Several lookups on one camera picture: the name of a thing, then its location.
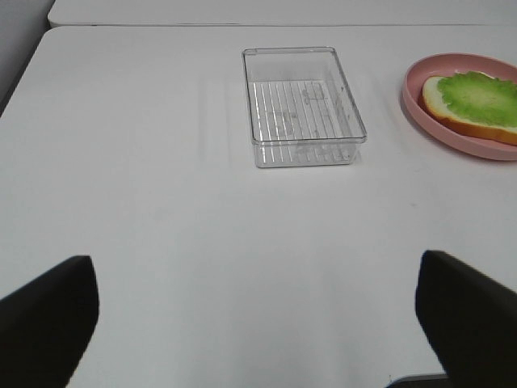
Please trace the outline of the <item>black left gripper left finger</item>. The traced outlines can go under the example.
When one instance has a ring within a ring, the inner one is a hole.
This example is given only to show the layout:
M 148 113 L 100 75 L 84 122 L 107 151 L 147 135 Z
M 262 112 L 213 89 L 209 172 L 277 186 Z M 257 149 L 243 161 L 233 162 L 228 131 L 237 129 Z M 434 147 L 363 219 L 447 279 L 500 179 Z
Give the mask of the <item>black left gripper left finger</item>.
M 99 320 L 91 257 L 64 260 L 1 300 L 1 386 L 65 387 Z

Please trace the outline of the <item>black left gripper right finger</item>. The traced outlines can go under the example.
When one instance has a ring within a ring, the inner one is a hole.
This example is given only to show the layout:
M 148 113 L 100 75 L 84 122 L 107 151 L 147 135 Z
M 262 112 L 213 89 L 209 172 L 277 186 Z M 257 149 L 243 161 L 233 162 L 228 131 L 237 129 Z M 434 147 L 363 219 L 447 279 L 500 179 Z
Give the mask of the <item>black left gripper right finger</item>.
M 425 251 L 415 312 L 454 387 L 516 385 L 516 293 L 444 251 Z

